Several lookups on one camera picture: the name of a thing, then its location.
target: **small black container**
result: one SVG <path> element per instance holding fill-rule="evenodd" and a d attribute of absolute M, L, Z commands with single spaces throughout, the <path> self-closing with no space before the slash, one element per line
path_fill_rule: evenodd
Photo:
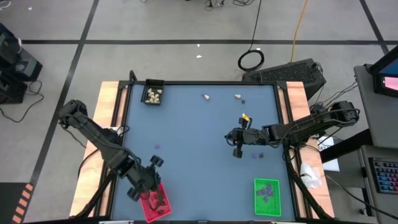
<path fill-rule="evenodd" d="M 150 96 L 148 95 L 149 89 L 152 89 L 152 91 L 155 94 L 159 94 L 159 103 L 146 102 L 147 100 L 150 99 Z M 145 103 L 146 105 L 159 106 L 162 103 L 163 94 L 164 94 L 164 80 L 147 79 L 145 80 L 144 90 L 142 91 L 141 102 Z"/>

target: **gray concrete floor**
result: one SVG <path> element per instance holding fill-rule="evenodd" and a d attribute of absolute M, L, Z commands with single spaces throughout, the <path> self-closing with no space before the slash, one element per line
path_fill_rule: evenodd
<path fill-rule="evenodd" d="M 92 116 L 102 81 L 127 79 L 133 69 L 140 80 L 240 80 L 239 56 L 248 44 L 85 44 L 76 70 L 70 70 L 79 41 L 57 44 L 52 40 L 80 40 L 90 9 L 97 0 L 12 1 L 0 11 L 0 22 L 22 40 L 24 47 L 44 65 L 43 102 L 26 119 L 14 124 L 0 117 L 0 182 L 29 182 L 44 138 L 49 130 L 62 86 L 73 79 L 66 96 L 86 103 Z M 205 0 L 99 0 L 89 24 L 87 40 L 249 40 L 252 37 L 258 1 L 247 7 L 232 5 L 204 10 Z M 264 0 L 257 40 L 292 40 L 304 0 Z M 398 40 L 395 0 L 366 1 L 385 40 Z M 35 40 L 49 40 L 39 44 Z M 311 0 L 298 33 L 298 40 L 332 40 L 329 45 L 297 45 L 295 59 L 313 58 L 323 66 L 327 80 L 320 100 L 354 81 L 353 67 L 373 63 L 383 56 L 380 45 L 365 42 L 347 45 L 344 40 L 377 40 L 359 0 Z M 266 61 L 263 68 L 287 63 L 291 45 L 255 45 Z M 245 58 L 247 66 L 258 61 Z M 35 100 L 26 96 L 21 105 L 2 105 L 15 118 Z M 340 98 L 363 110 L 358 89 Z M 348 138 L 367 128 L 364 116 L 356 126 L 336 136 Z M 83 149 L 67 133 L 56 128 L 25 222 L 67 218 L 77 182 Z"/>

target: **yellow object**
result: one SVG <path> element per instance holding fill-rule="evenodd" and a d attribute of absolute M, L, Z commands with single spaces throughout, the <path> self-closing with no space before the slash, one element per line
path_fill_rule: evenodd
<path fill-rule="evenodd" d="M 250 121 L 250 118 L 246 116 L 245 114 L 242 114 L 242 118 L 245 119 L 246 121 Z"/>
<path fill-rule="evenodd" d="M 292 56 L 290 57 L 290 62 L 293 62 L 293 58 L 294 58 L 294 45 L 296 44 L 297 32 L 299 31 L 299 27 L 300 27 L 300 24 L 301 24 L 301 20 L 302 20 L 303 17 L 304 17 L 305 8 L 307 7 L 307 4 L 308 4 L 308 0 L 305 0 L 305 4 L 304 4 L 304 7 L 303 7 L 303 11 L 301 12 L 300 19 L 298 20 L 298 24 L 297 24 L 297 27 L 296 27 L 296 31 L 294 32 L 293 46 L 292 46 Z"/>

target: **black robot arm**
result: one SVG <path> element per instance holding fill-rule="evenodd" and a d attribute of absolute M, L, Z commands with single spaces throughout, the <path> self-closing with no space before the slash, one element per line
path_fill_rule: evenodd
<path fill-rule="evenodd" d="M 117 173 L 120 178 L 127 177 L 132 188 L 127 193 L 130 198 L 137 201 L 141 193 L 148 190 L 157 190 L 160 184 L 160 176 L 155 166 L 160 167 L 163 160 L 152 156 L 151 165 L 143 167 L 141 159 L 129 149 L 110 141 L 116 132 L 112 129 L 101 128 L 93 120 L 87 117 L 86 105 L 78 100 L 69 101 L 59 112 L 59 124 L 67 129 L 72 126 L 79 130 L 101 152 L 106 165 Z"/>
<path fill-rule="evenodd" d="M 319 107 L 313 110 L 311 115 L 294 122 L 263 126 L 261 130 L 251 128 L 252 119 L 244 115 L 239 119 L 241 127 L 234 128 L 225 138 L 229 145 L 237 146 L 233 156 L 242 158 L 243 144 L 278 147 L 285 142 L 289 146 L 296 147 L 307 142 L 310 136 L 334 126 L 339 128 L 352 126 L 358 119 L 358 109 L 355 109 L 352 103 L 341 101 L 329 108 Z"/>

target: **computer monitor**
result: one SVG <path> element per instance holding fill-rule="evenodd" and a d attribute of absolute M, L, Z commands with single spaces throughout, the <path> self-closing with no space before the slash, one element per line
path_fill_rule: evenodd
<path fill-rule="evenodd" d="M 367 69 L 373 76 L 375 93 L 398 98 L 398 46 Z"/>

